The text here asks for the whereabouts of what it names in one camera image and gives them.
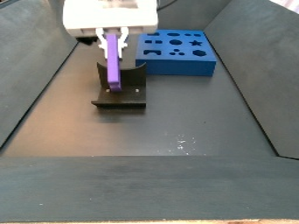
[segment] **blue shape sorter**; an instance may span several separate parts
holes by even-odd
[[[216,57],[203,31],[158,30],[142,34],[135,64],[148,74],[212,76]]]

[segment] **black cable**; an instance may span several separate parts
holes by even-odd
[[[178,0],[172,0],[168,4],[166,4],[164,6],[159,7],[156,10],[160,11],[163,9],[166,9],[168,6],[171,6],[175,2],[178,2]]]

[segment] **bin floor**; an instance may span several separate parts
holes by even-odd
[[[212,77],[147,76],[147,107],[124,110],[91,104],[100,90],[98,62],[104,63],[98,46],[79,44],[3,156],[275,155],[220,60]]]

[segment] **star-shaped hole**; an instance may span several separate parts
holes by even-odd
[[[194,41],[191,42],[191,45],[192,45],[192,46],[200,46],[200,45],[202,45],[202,42],[194,40]]]

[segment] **dark gray surface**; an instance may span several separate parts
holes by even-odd
[[[0,221],[299,219],[298,170],[279,157],[0,158]]]
[[[76,44],[60,0],[25,0],[0,13],[0,145]]]
[[[166,5],[172,0],[160,0]],[[203,30],[231,0],[179,0],[159,11],[159,29]]]
[[[135,39],[124,67],[135,58]],[[274,156],[223,65],[214,77],[148,76],[146,110],[98,110],[98,45],[79,45],[3,156]]]
[[[279,155],[299,158],[299,15],[235,0],[204,31]]]

